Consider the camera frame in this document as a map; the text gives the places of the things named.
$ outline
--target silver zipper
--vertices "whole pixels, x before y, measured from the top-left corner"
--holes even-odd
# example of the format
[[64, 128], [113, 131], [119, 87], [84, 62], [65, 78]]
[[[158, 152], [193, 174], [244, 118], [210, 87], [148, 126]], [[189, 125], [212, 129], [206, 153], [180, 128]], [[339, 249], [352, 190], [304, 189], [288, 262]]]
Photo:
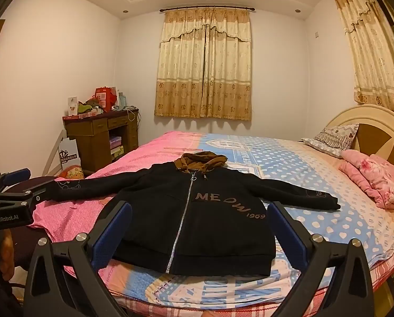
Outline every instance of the silver zipper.
[[190, 188], [188, 189], [187, 203], [185, 204], [184, 212], [182, 213], [181, 223], [179, 224], [178, 232], [176, 234], [175, 241], [173, 242], [171, 256], [168, 261], [168, 266], [166, 267], [167, 274], [169, 274], [170, 266], [172, 265], [172, 261], [173, 261], [173, 256], [175, 255], [176, 243], [178, 243], [179, 234], [181, 234], [182, 224], [184, 223], [185, 213], [187, 212], [188, 203], [190, 201], [191, 187], [193, 186], [193, 182], [197, 179], [195, 175], [196, 173], [194, 172], [193, 176], [191, 176]]

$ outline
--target bed sheet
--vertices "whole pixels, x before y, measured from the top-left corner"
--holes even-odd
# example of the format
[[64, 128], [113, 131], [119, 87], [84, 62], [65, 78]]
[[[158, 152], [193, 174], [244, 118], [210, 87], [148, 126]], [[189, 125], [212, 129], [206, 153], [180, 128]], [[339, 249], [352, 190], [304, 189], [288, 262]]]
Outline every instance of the bed sheet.
[[[319, 233], [327, 240], [343, 243], [353, 237], [361, 240], [369, 265], [373, 268], [372, 280], [376, 285], [393, 268], [394, 221], [391, 215], [378, 209], [343, 173], [336, 170], [336, 163], [328, 163], [323, 154], [299, 142], [171, 132], [141, 146], [91, 177], [136, 171], [153, 163], [172, 161], [184, 152], [202, 150], [226, 155], [227, 165], [231, 169], [328, 192], [337, 197], [341, 209], [336, 212], [297, 208], [287, 208], [287, 211], [294, 219], [301, 221], [310, 233]], [[64, 232], [61, 234], [54, 229], [46, 229], [49, 236], [53, 241], [70, 240], [84, 231], [75, 227], [75, 216], [89, 220], [91, 229], [103, 204], [101, 200], [76, 204], [46, 202], [38, 206], [37, 214], [35, 212], [35, 226], [46, 227], [45, 219], [57, 215]], [[332, 273], [331, 269], [325, 271], [318, 294], [307, 314], [317, 310], [316, 301], [321, 301]], [[121, 305], [147, 315], [163, 316], [168, 311], [184, 315], [190, 312], [198, 314], [199, 310], [204, 309], [233, 309], [229, 311], [234, 314], [259, 311], [268, 316], [287, 295], [299, 272], [291, 268], [277, 243], [276, 258], [268, 278], [173, 276], [114, 260], [99, 274]]]

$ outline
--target black jacket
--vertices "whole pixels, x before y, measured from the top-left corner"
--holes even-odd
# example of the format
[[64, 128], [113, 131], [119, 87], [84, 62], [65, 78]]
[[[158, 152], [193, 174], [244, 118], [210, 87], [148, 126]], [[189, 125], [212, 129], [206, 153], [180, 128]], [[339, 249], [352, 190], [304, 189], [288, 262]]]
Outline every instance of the black jacket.
[[275, 239], [259, 197], [304, 208], [340, 208], [327, 193], [223, 167], [188, 174], [173, 162], [104, 178], [53, 182], [48, 188], [55, 201], [112, 193], [133, 211], [113, 258], [188, 276], [270, 275]]

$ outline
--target headboard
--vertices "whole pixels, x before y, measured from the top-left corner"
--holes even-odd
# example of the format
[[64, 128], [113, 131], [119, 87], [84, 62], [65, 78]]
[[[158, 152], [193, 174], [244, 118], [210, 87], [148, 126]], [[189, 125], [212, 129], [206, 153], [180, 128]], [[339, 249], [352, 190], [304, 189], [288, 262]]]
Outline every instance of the headboard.
[[394, 112], [376, 105], [359, 105], [333, 118], [327, 127], [359, 123], [352, 148], [376, 154], [394, 165]]

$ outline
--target red gift bag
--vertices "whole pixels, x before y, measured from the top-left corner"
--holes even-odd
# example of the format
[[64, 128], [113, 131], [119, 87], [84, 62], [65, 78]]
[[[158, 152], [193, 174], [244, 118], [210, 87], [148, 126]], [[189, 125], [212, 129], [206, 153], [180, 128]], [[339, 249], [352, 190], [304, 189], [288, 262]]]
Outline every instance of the red gift bag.
[[93, 96], [99, 100], [100, 106], [103, 111], [110, 112], [113, 105], [116, 103], [116, 89], [114, 87], [101, 87], [96, 88], [96, 92]]

